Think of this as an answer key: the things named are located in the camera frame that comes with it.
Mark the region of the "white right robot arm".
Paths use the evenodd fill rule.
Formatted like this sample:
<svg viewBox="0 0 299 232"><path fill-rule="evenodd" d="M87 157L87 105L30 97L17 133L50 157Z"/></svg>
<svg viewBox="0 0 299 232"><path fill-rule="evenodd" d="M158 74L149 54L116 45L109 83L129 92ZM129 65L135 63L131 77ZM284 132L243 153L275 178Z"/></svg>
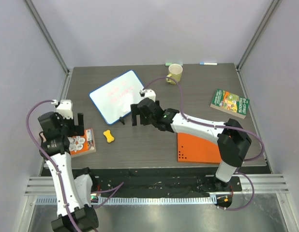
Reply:
<svg viewBox="0 0 299 232"><path fill-rule="evenodd" d="M162 109L159 101L144 98L137 104L131 104L132 125L153 125L160 131L185 133L205 139L218 146L222 161L213 179L214 187L223 191L231 184L231 177L242 166L252 140L238 121L229 119L224 122L209 122L199 118L188 117L179 110Z"/></svg>

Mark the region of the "yellow bone shaped eraser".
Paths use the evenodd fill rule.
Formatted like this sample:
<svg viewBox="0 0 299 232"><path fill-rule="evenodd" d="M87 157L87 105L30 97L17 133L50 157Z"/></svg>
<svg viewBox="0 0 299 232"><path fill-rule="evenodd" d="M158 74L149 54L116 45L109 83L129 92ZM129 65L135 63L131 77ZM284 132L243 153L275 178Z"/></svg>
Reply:
<svg viewBox="0 0 299 232"><path fill-rule="evenodd" d="M110 131L110 130L105 130L105 131L103 132L103 135L104 135L104 137L106 138L106 141L107 141L108 143L111 143L111 142L113 142L113 141L115 140L115 138L114 138L113 135L111 134L111 131Z"/></svg>

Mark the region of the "blue framed whiteboard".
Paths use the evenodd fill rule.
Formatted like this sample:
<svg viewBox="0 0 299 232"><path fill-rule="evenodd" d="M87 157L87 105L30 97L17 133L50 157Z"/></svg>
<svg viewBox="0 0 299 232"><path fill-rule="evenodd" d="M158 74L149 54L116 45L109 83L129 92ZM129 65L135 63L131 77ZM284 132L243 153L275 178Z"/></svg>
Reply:
<svg viewBox="0 0 299 232"><path fill-rule="evenodd" d="M89 94L106 124L112 125L131 112L131 104L141 101L143 84L133 70L112 79Z"/></svg>

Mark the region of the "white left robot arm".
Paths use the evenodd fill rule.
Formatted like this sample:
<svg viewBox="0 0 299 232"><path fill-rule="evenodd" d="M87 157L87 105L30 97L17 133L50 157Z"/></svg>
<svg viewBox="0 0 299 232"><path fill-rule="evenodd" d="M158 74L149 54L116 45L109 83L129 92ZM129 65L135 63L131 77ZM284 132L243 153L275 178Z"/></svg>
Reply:
<svg viewBox="0 0 299 232"><path fill-rule="evenodd" d="M57 219L51 222L55 232L90 232L99 221L90 202L98 181L89 168L74 175L69 151L69 137L77 132L59 113L38 117L42 127L40 154L50 170L57 198Z"/></svg>

